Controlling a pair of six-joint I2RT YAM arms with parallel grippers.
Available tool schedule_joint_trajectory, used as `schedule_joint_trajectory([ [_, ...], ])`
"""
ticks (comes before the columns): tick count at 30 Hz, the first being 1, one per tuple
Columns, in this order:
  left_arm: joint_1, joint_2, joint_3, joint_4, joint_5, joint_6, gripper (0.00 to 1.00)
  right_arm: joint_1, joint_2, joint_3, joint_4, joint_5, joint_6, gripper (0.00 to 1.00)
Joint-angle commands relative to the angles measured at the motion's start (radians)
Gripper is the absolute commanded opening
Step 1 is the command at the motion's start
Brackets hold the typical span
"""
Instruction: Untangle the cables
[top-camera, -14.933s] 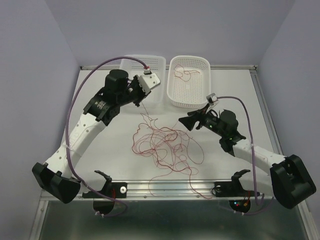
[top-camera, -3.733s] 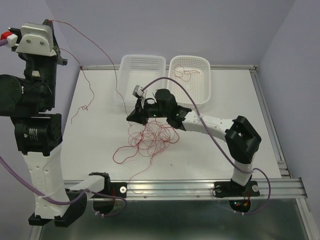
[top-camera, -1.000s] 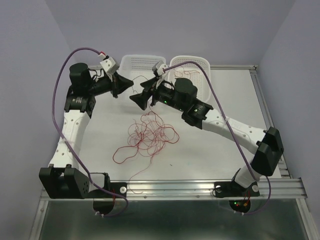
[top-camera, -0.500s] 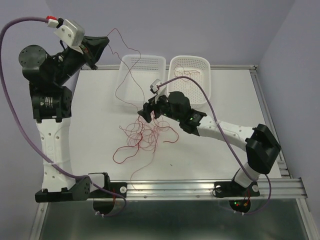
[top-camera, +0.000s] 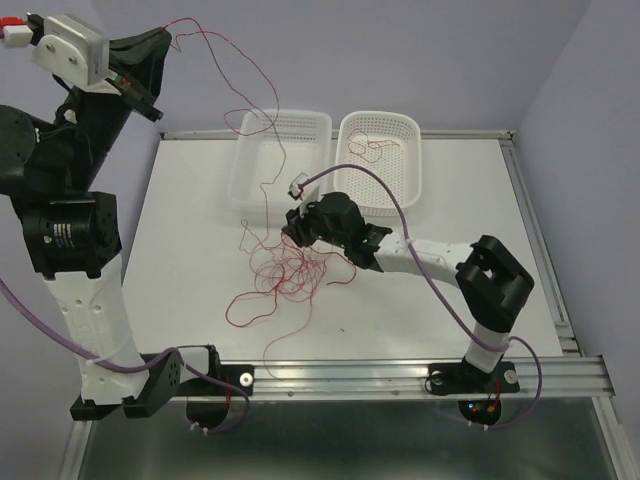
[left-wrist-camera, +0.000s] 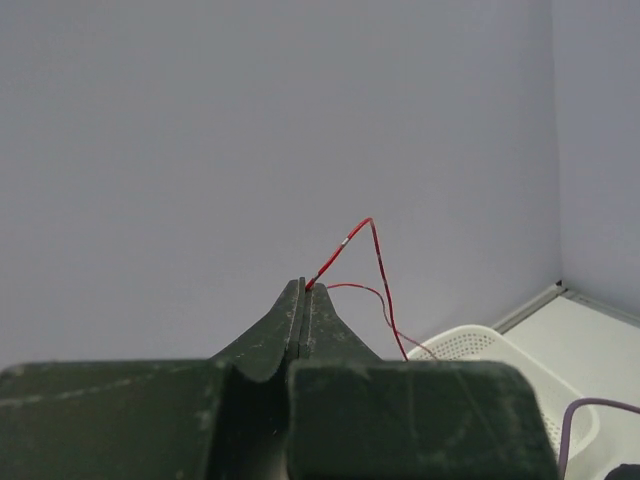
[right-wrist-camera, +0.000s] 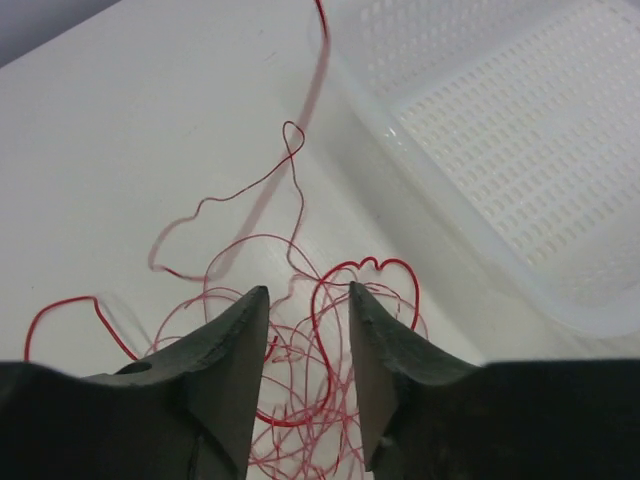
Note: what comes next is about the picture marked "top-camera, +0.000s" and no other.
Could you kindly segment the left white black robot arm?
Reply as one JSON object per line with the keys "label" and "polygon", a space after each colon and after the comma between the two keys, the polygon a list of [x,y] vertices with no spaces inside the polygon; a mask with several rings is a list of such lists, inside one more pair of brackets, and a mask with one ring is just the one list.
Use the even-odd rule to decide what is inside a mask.
{"label": "left white black robot arm", "polygon": [[161,118],[155,103],[170,33],[156,28],[109,40],[38,17],[12,30],[68,92],[50,122],[2,107],[1,192],[69,331],[63,344],[75,353],[82,382],[71,415],[95,421],[122,409],[148,418],[177,395],[180,355],[138,350],[122,293],[117,200],[91,186],[132,113]]}

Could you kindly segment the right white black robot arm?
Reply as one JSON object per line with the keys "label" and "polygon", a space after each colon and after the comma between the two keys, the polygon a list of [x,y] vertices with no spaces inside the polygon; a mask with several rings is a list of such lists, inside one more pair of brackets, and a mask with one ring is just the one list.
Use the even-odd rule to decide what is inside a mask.
{"label": "right white black robot arm", "polygon": [[458,288],[475,320],[461,381],[482,390],[495,380],[509,334],[535,286],[500,240],[488,235],[470,244],[407,239],[366,222],[345,193],[321,196],[296,189],[290,196],[298,206],[287,212],[282,232],[296,246],[322,241],[340,248],[360,269],[421,275]]}

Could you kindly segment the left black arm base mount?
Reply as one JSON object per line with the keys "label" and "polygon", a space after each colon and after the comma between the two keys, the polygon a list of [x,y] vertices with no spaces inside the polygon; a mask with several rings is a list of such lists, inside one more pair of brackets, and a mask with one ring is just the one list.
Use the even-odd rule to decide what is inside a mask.
{"label": "left black arm base mount", "polygon": [[[189,345],[178,348],[182,358],[188,365],[199,372],[216,378],[218,381],[230,384],[248,396],[253,395],[255,368],[249,364],[233,364],[223,362],[214,345]],[[183,397],[222,397],[224,395],[238,396],[233,389],[223,388],[205,381],[187,370],[181,369],[178,395]]]}

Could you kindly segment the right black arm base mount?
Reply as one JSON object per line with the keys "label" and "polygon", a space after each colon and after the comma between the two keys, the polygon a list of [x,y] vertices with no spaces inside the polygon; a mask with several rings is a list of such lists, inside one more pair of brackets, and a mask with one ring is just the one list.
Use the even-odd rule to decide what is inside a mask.
{"label": "right black arm base mount", "polygon": [[466,360],[431,363],[427,368],[425,390],[436,396],[520,391],[515,365],[508,361],[499,361],[490,373],[482,372]]}

